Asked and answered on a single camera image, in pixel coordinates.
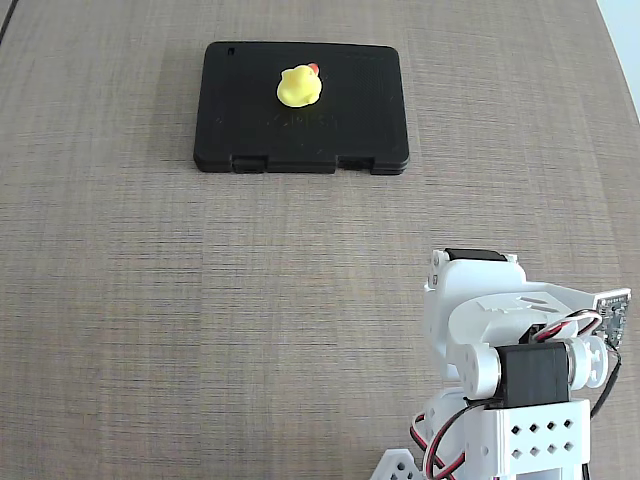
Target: circuit board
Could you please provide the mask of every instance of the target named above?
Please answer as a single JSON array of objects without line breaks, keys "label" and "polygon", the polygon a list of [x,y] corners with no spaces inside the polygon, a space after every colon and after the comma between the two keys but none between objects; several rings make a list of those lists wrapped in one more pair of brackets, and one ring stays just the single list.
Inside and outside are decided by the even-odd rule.
[{"label": "circuit board", "polygon": [[615,348],[622,342],[630,301],[631,290],[628,288],[606,292],[596,297],[594,309],[602,315],[602,325],[596,331],[602,332],[605,341]]}]

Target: black wire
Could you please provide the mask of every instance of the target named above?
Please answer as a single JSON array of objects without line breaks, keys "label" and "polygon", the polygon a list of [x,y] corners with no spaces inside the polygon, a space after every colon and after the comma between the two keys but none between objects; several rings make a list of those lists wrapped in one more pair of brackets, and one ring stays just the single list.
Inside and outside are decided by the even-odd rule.
[{"label": "black wire", "polygon": [[427,471],[424,472],[428,479],[429,478],[435,478],[435,476],[433,475],[433,470],[434,470],[434,467],[436,466],[435,465],[435,457],[438,454],[438,447],[440,446],[440,442],[444,438],[445,434],[449,431],[449,429],[455,423],[455,421],[458,420],[462,415],[467,413],[469,410],[472,410],[472,409],[477,408],[477,407],[491,405],[491,404],[493,404],[495,402],[496,402],[496,400],[494,398],[489,398],[487,400],[479,400],[477,402],[469,403],[469,405],[467,405],[462,410],[459,410],[458,412],[454,413],[451,416],[451,418],[444,423],[444,425],[440,428],[440,431],[438,433],[436,433],[436,435],[433,437],[433,439],[431,441],[431,448],[429,450],[430,451],[433,450],[433,456],[431,458],[431,462],[427,462],[427,468],[426,468]]},{"label": "black wire", "polygon": [[593,308],[583,308],[581,310],[576,310],[575,312],[570,313],[565,318],[577,317],[578,315],[582,315],[583,313],[595,313],[597,315],[598,311],[594,310]]},{"label": "black wire", "polygon": [[411,435],[411,438],[413,438],[413,441],[416,442],[416,444],[420,447],[420,450],[422,450],[423,452],[427,451],[426,445],[422,443],[422,441],[418,437],[418,434],[413,430],[413,428],[409,429],[409,435]]},{"label": "black wire", "polygon": [[[607,341],[607,347],[616,356],[617,362],[616,362],[616,366],[613,367],[613,370],[611,370],[611,375],[609,375],[609,379],[607,380],[607,384],[604,386],[604,390],[600,394],[600,397],[598,397],[596,404],[591,409],[591,418],[595,417],[600,412],[600,409],[603,407],[604,402],[606,402],[607,398],[609,398],[609,395],[611,394],[611,390],[613,390],[613,387],[615,386],[616,381],[618,380],[620,367],[622,367],[622,355],[620,355],[620,352],[618,351],[618,349],[614,347],[609,341]],[[582,464],[582,480],[591,480],[591,474],[589,473],[588,463]]]},{"label": "black wire", "polygon": [[596,404],[591,409],[591,418],[595,417],[600,412],[600,409],[604,405],[604,402],[606,402],[607,398],[609,398],[609,395],[611,394],[611,390],[613,390],[613,387],[615,386],[616,381],[618,380],[618,374],[620,373],[620,367],[622,367],[622,356],[620,355],[620,352],[618,352],[616,347],[611,345],[611,343],[609,343],[609,342],[607,342],[607,346],[615,354],[615,356],[618,359],[618,361],[616,362],[616,366],[613,367],[613,370],[611,371],[611,375],[609,375],[609,380],[607,380],[607,384],[605,385],[604,390],[600,394],[600,397],[598,398],[598,401],[596,402]]},{"label": "black wire", "polygon": [[11,17],[13,16],[13,12],[15,11],[17,4],[18,4],[18,0],[13,0],[9,5],[7,14],[5,15],[4,21],[2,22],[2,27],[0,27],[0,44],[2,44],[2,39],[4,38],[4,34],[7,33],[9,22],[11,21]]}]

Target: cable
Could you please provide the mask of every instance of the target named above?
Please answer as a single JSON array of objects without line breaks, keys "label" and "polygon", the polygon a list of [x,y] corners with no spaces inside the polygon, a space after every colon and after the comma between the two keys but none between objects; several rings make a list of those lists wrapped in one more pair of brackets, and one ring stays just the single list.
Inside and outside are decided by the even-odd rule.
[{"label": "cable", "polygon": [[[611,375],[609,375],[609,379],[607,380],[607,384],[604,386],[604,390],[602,390],[602,393],[600,394],[600,397],[598,397],[596,404],[591,409],[591,418],[594,418],[600,412],[600,409],[602,409],[604,402],[606,402],[607,398],[609,398],[609,395],[611,394],[611,391],[613,390],[613,387],[618,380],[620,368],[622,367],[622,355],[620,355],[618,349],[614,347],[611,342],[607,340],[606,343],[609,350],[616,356],[617,362],[616,366],[613,367],[613,370],[611,370]],[[588,463],[582,464],[582,480],[591,480]]]},{"label": "cable", "polygon": [[449,431],[449,429],[455,423],[455,421],[458,420],[462,415],[467,413],[469,410],[473,410],[474,408],[486,406],[486,405],[489,405],[489,404],[492,404],[492,403],[495,403],[495,399],[487,399],[487,400],[480,400],[478,402],[473,402],[473,403],[467,405],[462,410],[460,410],[460,411],[456,412],[455,414],[453,414],[453,416],[449,420],[447,420],[444,423],[444,425],[442,425],[442,427],[440,428],[438,433],[436,433],[434,435],[433,440],[431,442],[431,447],[429,448],[429,451],[428,451],[427,456],[425,458],[425,471],[424,471],[424,473],[427,476],[427,480],[442,480],[442,479],[446,478],[447,475],[451,475],[451,473],[453,473],[456,469],[458,469],[464,463],[465,454],[463,452],[458,457],[458,459],[456,461],[454,461],[449,467],[447,467],[444,470],[442,470],[438,475],[434,476],[434,474],[433,474],[433,469],[435,467],[435,456],[437,454],[438,447],[440,446],[440,443],[442,442],[442,439],[443,439],[444,435]]},{"label": "cable", "polygon": [[[420,436],[417,429],[417,423],[424,420],[424,413],[418,414],[418,416],[413,420],[411,424],[411,428],[409,428],[409,435],[413,438],[413,441],[420,447],[423,452],[427,451],[427,441]],[[444,462],[440,457],[436,455],[436,466],[438,468],[444,468]],[[456,477],[453,474],[448,476],[449,480],[456,480]]]},{"label": "cable", "polygon": [[582,480],[591,480],[591,474],[589,473],[589,464],[582,464]]},{"label": "cable", "polygon": [[562,330],[564,327],[569,325],[569,323],[579,322],[581,320],[592,320],[592,321],[589,322],[589,324],[586,327],[578,331],[578,336],[582,336],[585,334],[588,335],[592,333],[596,328],[598,328],[602,323],[602,315],[600,315],[595,310],[591,310],[591,309],[576,310],[575,312],[567,315],[565,318],[562,318],[544,327],[542,330],[540,330],[538,333],[536,333],[533,336],[533,340],[538,343],[542,343],[545,340],[555,337],[558,333],[560,333],[560,330]]},{"label": "cable", "polygon": [[5,15],[4,21],[2,22],[2,27],[0,27],[0,44],[2,44],[4,34],[7,33],[7,28],[9,27],[9,22],[11,21],[11,17],[13,16],[13,12],[16,10],[16,5],[18,5],[18,0],[12,0],[11,4],[9,4],[7,14]]}]

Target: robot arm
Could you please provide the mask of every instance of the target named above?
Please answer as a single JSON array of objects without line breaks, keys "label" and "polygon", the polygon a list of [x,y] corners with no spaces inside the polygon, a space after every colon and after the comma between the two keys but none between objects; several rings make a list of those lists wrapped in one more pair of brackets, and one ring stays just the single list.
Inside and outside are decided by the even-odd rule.
[{"label": "robot arm", "polygon": [[[571,391],[604,383],[630,290],[593,295],[529,282],[516,256],[491,251],[436,250],[431,263],[425,334],[442,378],[461,386],[426,403],[420,438],[431,443],[452,415],[485,400],[439,445],[442,464],[463,462],[457,480],[581,479],[590,409]],[[372,480],[387,480],[382,470]]]}]

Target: rubber duck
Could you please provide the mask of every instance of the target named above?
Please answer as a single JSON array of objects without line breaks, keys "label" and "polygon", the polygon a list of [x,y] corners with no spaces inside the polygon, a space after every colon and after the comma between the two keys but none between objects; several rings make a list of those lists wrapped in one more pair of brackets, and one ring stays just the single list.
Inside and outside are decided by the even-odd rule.
[{"label": "rubber duck", "polygon": [[278,85],[278,99],[287,107],[294,108],[316,103],[322,91],[318,73],[320,69],[315,63],[285,70]]}]

